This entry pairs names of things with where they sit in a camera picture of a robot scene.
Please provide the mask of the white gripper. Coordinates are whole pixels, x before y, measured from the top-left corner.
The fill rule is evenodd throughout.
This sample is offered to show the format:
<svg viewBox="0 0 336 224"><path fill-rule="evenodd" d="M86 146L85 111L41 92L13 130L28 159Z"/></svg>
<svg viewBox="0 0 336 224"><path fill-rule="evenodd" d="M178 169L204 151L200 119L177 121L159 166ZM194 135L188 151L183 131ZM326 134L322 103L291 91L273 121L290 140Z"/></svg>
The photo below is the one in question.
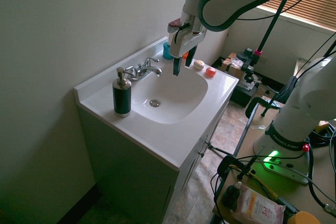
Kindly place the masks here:
<svg viewBox="0 0 336 224"><path fill-rule="evenodd" d="M170 43L170 55L174 57L173 74L178 76L182 56L188 52L185 65L189 67L195 55L197 45L205 38L207 29L201 26L201 31L194 32L191 30L189 23L184 25L169 23L167 30L170 34L174 35Z"/></svg>

